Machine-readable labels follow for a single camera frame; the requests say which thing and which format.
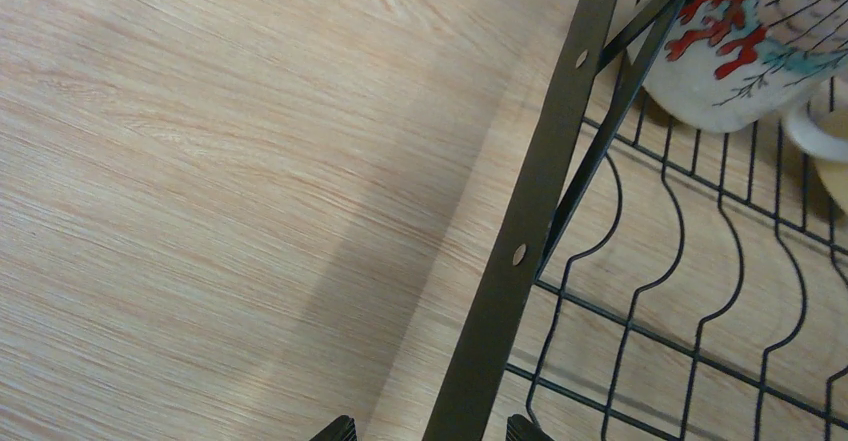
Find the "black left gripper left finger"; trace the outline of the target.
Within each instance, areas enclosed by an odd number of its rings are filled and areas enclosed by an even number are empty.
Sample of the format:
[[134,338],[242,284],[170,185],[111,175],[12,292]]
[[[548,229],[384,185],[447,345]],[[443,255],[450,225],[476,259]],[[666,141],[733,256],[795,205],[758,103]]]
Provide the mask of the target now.
[[342,415],[337,417],[310,439],[310,441],[357,440],[358,436],[355,420],[348,415]]

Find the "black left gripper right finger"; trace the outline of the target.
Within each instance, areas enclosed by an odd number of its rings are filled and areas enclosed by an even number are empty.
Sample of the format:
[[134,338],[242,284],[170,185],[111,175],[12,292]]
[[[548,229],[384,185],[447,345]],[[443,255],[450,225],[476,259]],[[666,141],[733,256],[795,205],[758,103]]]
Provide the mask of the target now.
[[506,422],[506,441],[553,441],[553,438],[525,416],[514,414]]

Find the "black wire dish rack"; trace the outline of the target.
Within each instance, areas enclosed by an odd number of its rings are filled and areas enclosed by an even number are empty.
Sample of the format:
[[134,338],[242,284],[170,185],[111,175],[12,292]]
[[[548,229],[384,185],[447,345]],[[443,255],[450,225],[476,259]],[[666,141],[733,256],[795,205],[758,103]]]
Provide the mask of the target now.
[[688,1],[578,0],[427,439],[846,438],[847,171],[652,99]]

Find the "cream ceramic mug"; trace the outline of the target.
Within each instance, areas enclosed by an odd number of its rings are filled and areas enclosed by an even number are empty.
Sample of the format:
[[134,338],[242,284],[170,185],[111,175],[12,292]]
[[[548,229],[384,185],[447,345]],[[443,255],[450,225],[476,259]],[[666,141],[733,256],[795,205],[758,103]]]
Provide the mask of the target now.
[[689,0],[645,91],[682,123],[732,133],[777,112],[806,154],[844,162],[847,144],[806,113],[847,69],[847,0]]

